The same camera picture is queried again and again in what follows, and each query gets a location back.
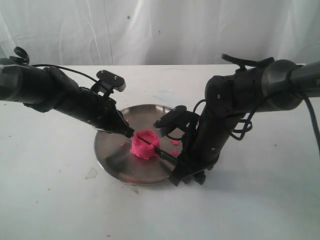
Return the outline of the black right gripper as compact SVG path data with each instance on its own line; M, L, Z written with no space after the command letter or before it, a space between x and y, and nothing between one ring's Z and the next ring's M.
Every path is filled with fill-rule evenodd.
M215 107L214 103L206 101L195 133L185 138L175 168L168 176L175 186L191 181L203 185L205 171L211 170L217 163L230 133L237 126L237 114L218 116Z

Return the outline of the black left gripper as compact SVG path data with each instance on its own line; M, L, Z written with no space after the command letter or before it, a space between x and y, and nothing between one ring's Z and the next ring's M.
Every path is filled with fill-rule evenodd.
M94 93L92 90L80 87L80 92L72 96L72 117L87 123L99 130L123 135L127 138L133 136L133 129L124 119L122 113L116 108L116 101Z

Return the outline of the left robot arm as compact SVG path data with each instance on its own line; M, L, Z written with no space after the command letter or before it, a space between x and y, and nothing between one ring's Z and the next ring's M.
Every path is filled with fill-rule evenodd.
M0 99L22 103L38 112L58 111L99 130L131 138L134 130L103 89L79 86L56 66L40 69L8 58L0 60Z

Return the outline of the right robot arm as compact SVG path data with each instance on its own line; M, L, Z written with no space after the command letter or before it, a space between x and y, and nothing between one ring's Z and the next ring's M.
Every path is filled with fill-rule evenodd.
M246 69L233 75L214 76L206 84L205 106L200 115L188 114L182 137L182 151L168 179L203 184L205 170L211 170L229 138L241 141L253 127L255 113L289 111L305 102L314 134L320 130L310 98L320 95L320 65L298 65L276 60L266 66Z

